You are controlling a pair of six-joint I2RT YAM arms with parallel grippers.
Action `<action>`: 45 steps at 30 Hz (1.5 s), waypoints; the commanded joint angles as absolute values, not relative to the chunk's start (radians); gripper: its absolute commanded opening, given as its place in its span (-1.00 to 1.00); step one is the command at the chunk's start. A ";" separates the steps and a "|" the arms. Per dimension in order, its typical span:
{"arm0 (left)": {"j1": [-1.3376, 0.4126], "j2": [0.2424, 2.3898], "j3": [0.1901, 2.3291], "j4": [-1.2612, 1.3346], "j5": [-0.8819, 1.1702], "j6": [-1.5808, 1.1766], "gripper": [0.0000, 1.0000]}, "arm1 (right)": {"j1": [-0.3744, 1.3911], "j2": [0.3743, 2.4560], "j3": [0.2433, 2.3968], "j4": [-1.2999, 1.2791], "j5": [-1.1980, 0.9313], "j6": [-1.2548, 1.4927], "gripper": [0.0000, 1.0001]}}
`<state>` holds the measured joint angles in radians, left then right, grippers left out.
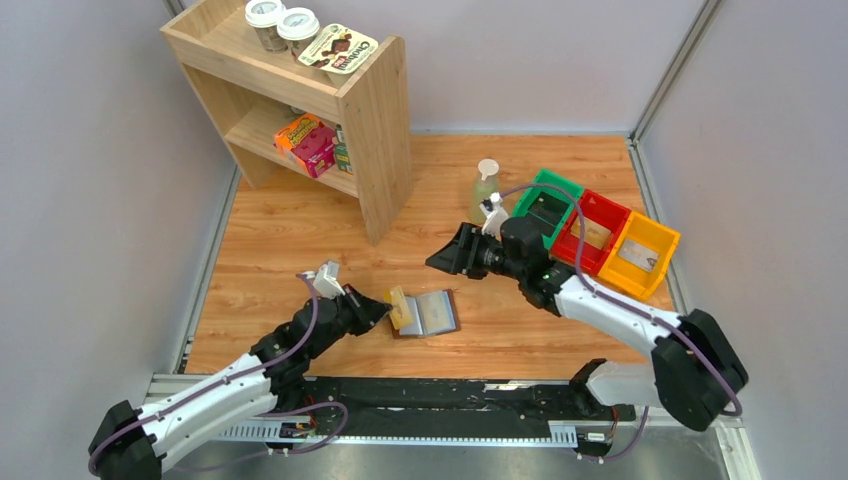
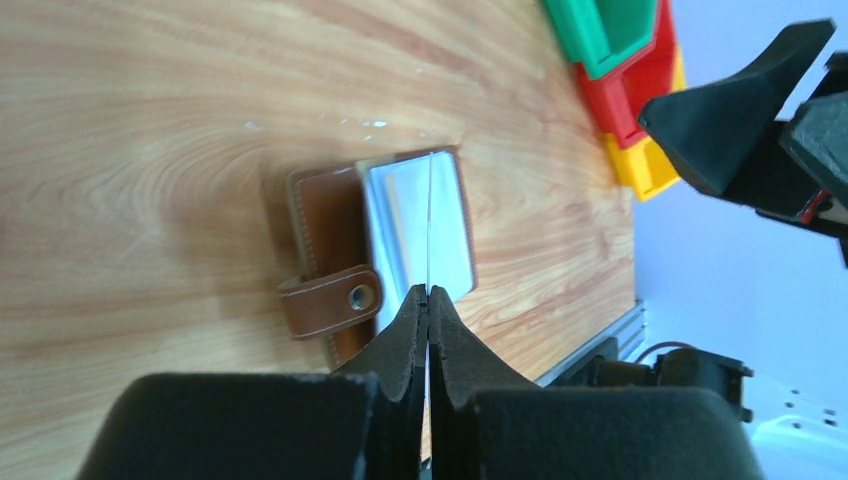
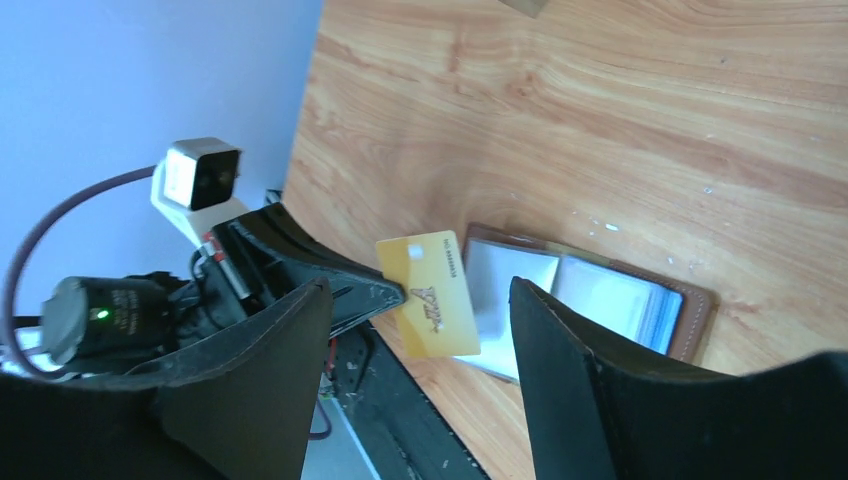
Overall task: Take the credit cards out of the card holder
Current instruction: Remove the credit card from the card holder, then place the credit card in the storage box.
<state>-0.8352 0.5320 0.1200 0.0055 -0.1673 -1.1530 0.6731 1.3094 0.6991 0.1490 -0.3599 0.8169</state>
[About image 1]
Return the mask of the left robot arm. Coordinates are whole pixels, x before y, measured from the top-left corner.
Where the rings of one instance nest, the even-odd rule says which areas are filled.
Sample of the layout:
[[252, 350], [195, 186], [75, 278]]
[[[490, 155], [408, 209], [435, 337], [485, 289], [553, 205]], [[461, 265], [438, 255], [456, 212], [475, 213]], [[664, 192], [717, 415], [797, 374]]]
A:
[[100, 479], [159, 479], [244, 420], [305, 414], [297, 404], [311, 361], [344, 336], [369, 332], [392, 310], [351, 285], [332, 298], [315, 289], [310, 295], [290, 321], [216, 374], [141, 407], [113, 405], [88, 447], [89, 472]]

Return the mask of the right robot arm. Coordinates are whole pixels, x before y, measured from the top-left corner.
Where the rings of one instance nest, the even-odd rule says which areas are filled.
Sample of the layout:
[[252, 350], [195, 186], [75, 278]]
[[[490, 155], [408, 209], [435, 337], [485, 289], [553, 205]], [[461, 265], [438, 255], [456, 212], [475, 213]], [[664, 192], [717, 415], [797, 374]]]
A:
[[651, 364], [648, 385], [656, 403], [683, 426], [706, 430], [719, 416], [741, 413], [740, 390], [749, 375], [715, 318], [650, 307], [592, 281], [550, 256], [539, 230], [511, 218], [494, 236], [464, 222], [425, 261], [451, 275], [514, 279], [534, 307], [590, 325], [639, 351]]

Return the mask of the brown leather card holder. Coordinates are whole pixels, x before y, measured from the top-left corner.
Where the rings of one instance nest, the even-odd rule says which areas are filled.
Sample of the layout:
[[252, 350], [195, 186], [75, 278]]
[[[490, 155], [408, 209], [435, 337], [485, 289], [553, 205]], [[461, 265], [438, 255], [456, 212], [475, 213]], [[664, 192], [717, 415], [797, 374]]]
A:
[[406, 297], [414, 322], [400, 331], [396, 331], [392, 326], [395, 338], [426, 338], [461, 329], [452, 290], [438, 290]]

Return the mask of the yellow credit card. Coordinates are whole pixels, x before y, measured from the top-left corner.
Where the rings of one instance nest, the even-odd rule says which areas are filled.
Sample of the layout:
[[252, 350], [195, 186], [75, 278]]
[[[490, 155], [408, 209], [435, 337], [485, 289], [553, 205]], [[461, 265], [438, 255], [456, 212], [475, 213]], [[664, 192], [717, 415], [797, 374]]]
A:
[[389, 316], [396, 331], [413, 324], [412, 310], [401, 287], [395, 286], [388, 289], [384, 294], [384, 300], [391, 306]]

